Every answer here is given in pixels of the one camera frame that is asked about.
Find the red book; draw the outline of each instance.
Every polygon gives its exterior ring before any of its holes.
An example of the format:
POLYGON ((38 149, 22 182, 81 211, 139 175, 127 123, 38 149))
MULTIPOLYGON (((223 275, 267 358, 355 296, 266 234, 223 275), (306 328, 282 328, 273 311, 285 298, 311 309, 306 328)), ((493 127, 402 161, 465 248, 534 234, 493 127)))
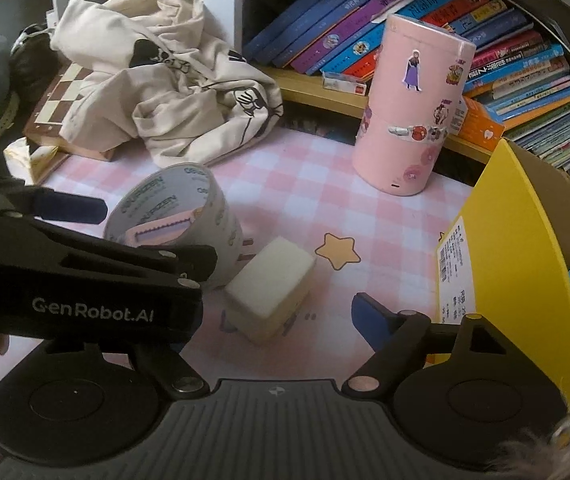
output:
POLYGON ((431 23, 436 27, 443 27, 446 23, 458 20, 461 16, 484 6, 489 0, 452 0, 449 4, 433 10, 421 18, 422 22, 431 23))
POLYGON ((538 45, 543 42, 543 37, 535 30, 526 30, 518 36, 514 36, 509 40, 502 41, 501 43, 495 44, 492 48, 484 50, 480 54, 477 54, 472 61, 472 66, 470 70, 474 70, 480 66, 485 66, 492 61, 497 59, 502 59, 504 57, 510 56, 511 54, 523 50, 524 48, 538 45))
POLYGON ((353 75, 354 77, 366 78, 374 72, 374 69, 376 68, 376 59, 378 56, 379 49, 375 48, 365 57, 358 60, 348 69, 344 70, 343 73, 347 75, 353 75))

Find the tablecloth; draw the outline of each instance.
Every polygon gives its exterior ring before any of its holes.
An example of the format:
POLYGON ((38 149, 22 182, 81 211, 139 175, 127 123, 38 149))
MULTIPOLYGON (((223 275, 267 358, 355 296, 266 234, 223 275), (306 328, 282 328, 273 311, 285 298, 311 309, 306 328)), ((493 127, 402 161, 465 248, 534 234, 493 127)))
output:
MULTIPOLYGON (((354 173, 351 150, 334 140, 277 128, 251 150, 212 168, 245 238, 254 242, 252 250, 283 236, 313 254, 331 234, 353 238, 361 261, 334 270, 317 256, 310 294, 263 346, 226 322, 221 291, 207 293, 203 325, 182 355, 210 386, 219 378, 333 378, 340 385, 371 355, 351 324, 351 298, 357 292, 392 310, 435 313, 434 250, 472 188, 433 174, 418 195, 385 194, 354 173)), ((155 171, 142 144, 132 141, 111 162, 71 156, 44 185, 103 198, 111 211, 155 171)), ((103 229, 66 226, 95 236, 103 229)), ((35 344, 12 338, 9 355, 0 358, 0 377, 35 344)))

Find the sponge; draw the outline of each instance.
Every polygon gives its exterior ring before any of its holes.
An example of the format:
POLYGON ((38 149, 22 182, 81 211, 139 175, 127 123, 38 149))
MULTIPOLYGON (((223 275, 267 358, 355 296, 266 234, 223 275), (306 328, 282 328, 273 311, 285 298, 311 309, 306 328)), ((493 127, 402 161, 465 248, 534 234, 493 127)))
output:
POLYGON ((276 238, 227 284, 227 320, 252 342, 273 336, 296 312, 312 284, 315 258, 276 238))

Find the pink canister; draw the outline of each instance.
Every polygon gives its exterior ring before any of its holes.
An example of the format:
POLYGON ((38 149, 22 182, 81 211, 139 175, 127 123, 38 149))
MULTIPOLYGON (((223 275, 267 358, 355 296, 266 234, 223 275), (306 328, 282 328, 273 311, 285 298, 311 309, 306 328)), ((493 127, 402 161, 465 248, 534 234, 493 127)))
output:
POLYGON ((352 163, 386 193, 423 190, 441 151, 476 47, 412 18, 391 15, 352 163))

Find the yellow star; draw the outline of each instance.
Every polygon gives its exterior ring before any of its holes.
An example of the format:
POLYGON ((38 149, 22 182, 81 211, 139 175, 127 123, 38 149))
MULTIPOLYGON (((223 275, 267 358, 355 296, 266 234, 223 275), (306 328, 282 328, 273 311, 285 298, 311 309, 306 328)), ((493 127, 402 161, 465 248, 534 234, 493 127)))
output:
POLYGON ((325 243, 314 252, 327 258, 334 270, 341 270, 347 264, 358 264, 361 261, 361 257, 354 251, 354 238, 339 238, 331 233, 325 233, 325 243))

